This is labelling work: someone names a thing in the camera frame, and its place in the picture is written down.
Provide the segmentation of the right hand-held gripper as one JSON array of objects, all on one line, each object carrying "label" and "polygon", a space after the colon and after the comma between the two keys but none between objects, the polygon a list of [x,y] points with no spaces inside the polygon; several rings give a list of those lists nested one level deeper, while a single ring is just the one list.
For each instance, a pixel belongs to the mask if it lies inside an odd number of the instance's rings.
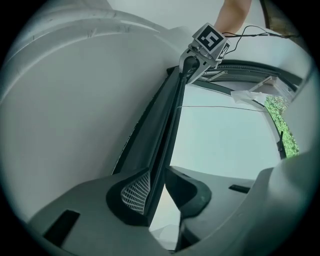
[{"label": "right hand-held gripper", "polygon": [[180,77],[186,83],[193,83],[209,68],[216,69],[223,61],[230,43],[227,38],[206,23],[193,36],[179,59]]}]

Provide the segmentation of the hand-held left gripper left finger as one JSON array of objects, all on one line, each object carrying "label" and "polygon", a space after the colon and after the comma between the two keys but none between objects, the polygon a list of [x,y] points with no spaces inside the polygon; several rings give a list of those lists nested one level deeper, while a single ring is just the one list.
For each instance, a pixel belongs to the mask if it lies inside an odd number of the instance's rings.
[{"label": "hand-held left gripper left finger", "polygon": [[28,222],[49,253],[167,253],[149,232],[151,218],[128,207],[122,191],[148,168],[81,183]]}]

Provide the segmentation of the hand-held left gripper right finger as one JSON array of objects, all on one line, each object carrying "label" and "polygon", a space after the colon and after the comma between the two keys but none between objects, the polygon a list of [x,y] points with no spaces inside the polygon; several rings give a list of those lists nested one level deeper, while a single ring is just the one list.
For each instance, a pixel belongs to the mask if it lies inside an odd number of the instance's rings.
[{"label": "hand-held left gripper right finger", "polygon": [[271,254],[305,216],[320,182],[320,154],[283,159],[255,179],[177,166],[165,186],[180,211],[178,254]]}]

